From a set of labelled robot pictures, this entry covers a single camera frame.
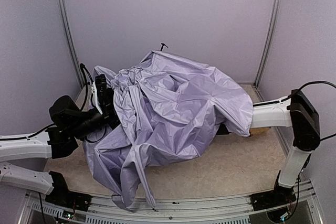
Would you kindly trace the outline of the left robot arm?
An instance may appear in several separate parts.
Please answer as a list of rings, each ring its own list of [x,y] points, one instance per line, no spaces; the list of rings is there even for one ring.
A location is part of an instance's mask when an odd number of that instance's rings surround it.
[[[120,121],[113,97],[95,98],[88,111],[78,108],[72,98],[65,95],[49,109],[53,124],[31,135],[1,136],[1,183],[36,191],[48,197],[70,193],[61,173],[38,172],[12,164],[12,161],[29,158],[58,159],[70,156],[83,142],[87,164],[94,179],[110,182],[101,154],[96,150]]]

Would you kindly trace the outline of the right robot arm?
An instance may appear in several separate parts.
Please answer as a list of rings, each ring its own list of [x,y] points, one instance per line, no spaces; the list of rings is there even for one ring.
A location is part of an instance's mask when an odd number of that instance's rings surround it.
[[[285,163],[276,186],[292,188],[321,143],[319,114],[301,89],[288,96],[253,104],[251,129],[285,128],[292,132]]]

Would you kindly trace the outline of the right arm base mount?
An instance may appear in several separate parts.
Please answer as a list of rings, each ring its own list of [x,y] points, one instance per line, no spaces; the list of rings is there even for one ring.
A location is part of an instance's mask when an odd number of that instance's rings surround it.
[[[296,201],[294,192],[284,193],[273,190],[262,193],[252,194],[250,196],[254,211],[274,208]]]

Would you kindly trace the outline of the lavender folding umbrella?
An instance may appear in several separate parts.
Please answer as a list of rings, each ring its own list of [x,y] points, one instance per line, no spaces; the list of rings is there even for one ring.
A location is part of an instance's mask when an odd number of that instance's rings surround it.
[[[93,74],[105,75],[113,89],[120,124],[89,134],[83,149],[94,179],[113,192],[120,208],[131,206],[139,186],[155,207],[145,168],[200,157],[221,124],[249,136],[252,100],[215,67],[151,51],[129,69],[96,66]]]

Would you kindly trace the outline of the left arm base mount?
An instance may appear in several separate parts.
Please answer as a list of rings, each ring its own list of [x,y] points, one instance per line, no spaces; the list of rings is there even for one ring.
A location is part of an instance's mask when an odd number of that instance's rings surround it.
[[[80,211],[88,211],[91,199],[88,194],[65,190],[53,190],[45,197],[46,202]]]

